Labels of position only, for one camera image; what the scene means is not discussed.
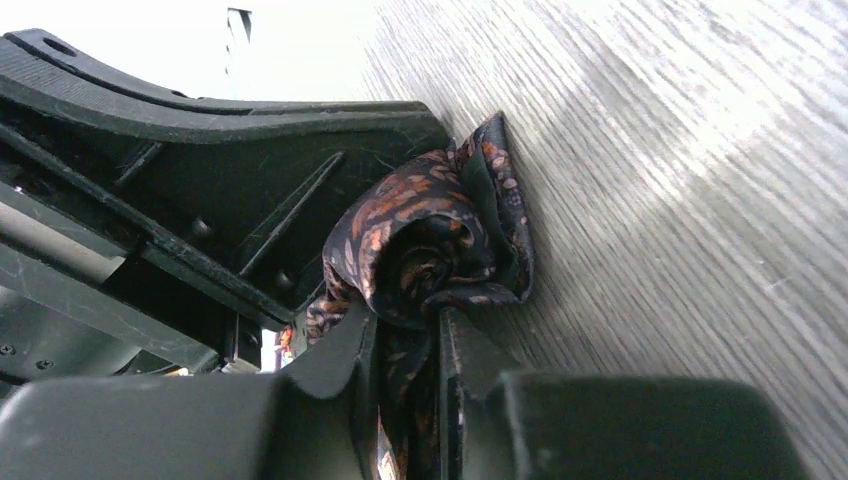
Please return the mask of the brown paisley tie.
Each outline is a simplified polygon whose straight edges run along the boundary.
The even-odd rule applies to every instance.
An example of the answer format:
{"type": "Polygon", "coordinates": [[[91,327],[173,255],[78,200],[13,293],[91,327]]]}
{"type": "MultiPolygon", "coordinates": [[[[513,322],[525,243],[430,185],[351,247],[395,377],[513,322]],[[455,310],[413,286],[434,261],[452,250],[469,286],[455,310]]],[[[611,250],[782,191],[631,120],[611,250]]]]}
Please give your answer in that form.
{"type": "Polygon", "coordinates": [[[522,303],[533,285],[534,244],[503,113],[370,188],[328,235],[322,263],[325,290],[306,311],[308,343],[354,303],[369,307],[379,321],[384,444],[400,478],[434,478],[441,309],[522,303]]]}

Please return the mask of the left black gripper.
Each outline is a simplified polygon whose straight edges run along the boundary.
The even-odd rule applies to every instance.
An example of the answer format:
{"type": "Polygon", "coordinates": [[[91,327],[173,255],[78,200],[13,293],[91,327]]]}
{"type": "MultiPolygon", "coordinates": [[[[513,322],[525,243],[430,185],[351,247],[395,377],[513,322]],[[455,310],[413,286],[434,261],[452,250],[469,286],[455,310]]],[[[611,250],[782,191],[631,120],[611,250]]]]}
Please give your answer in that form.
{"type": "Polygon", "coordinates": [[[2,383],[256,366],[299,303],[289,145],[3,120],[2,383]]]}

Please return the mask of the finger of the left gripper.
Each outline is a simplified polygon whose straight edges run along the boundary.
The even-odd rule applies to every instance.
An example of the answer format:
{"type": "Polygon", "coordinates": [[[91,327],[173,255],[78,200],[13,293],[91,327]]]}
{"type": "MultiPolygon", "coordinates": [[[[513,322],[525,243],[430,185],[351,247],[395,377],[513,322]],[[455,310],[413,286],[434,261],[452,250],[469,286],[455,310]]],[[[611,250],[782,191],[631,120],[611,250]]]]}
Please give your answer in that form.
{"type": "Polygon", "coordinates": [[[192,99],[38,29],[1,39],[1,136],[101,205],[120,245],[250,318],[291,318],[364,191],[448,138],[420,102],[192,99]]]}

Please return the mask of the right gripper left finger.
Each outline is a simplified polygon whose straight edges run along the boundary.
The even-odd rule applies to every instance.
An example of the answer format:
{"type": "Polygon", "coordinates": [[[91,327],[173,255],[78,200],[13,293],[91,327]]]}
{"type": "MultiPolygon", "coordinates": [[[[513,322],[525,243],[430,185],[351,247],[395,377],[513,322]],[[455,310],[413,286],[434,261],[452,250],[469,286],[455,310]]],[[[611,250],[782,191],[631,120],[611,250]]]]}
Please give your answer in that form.
{"type": "Polygon", "coordinates": [[[373,479],[374,314],[276,373],[74,377],[1,409],[5,479],[373,479]]]}

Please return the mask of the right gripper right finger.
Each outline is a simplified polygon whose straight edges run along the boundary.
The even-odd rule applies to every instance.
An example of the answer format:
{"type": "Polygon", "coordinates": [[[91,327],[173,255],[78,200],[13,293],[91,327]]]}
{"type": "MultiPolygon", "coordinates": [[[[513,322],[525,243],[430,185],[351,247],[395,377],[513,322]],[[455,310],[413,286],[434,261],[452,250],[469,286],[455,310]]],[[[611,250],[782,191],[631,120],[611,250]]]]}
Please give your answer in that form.
{"type": "Polygon", "coordinates": [[[520,366],[440,314],[445,479],[805,479],[781,415],[739,382],[520,366]]]}

